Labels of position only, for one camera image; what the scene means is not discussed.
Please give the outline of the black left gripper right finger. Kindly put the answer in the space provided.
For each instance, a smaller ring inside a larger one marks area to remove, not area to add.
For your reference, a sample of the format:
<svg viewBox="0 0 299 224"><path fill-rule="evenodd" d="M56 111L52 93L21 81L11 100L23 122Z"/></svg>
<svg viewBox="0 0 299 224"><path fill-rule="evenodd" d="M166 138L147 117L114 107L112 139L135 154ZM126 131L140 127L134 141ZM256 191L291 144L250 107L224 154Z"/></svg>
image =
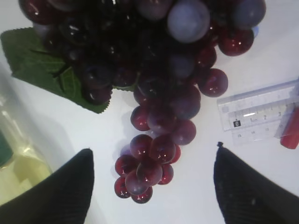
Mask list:
<svg viewBox="0 0 299 224"><path fill-rule="evenodd" d="M299 198L272 182L222 142L214 162L216 199L227 224L297 224Z"/></svg>

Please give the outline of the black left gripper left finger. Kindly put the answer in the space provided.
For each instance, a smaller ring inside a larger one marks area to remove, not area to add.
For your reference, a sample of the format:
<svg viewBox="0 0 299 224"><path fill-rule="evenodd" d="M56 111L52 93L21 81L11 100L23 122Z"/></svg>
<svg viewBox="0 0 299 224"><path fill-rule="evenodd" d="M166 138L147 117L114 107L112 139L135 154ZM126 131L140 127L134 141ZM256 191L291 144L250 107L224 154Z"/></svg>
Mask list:
<svg viewBox="0 0 299 224"><path fill-rule="evenodd" d="M93 187L93 152L83 149L38 185L2 205L0 222L83 224Z"/></svg>

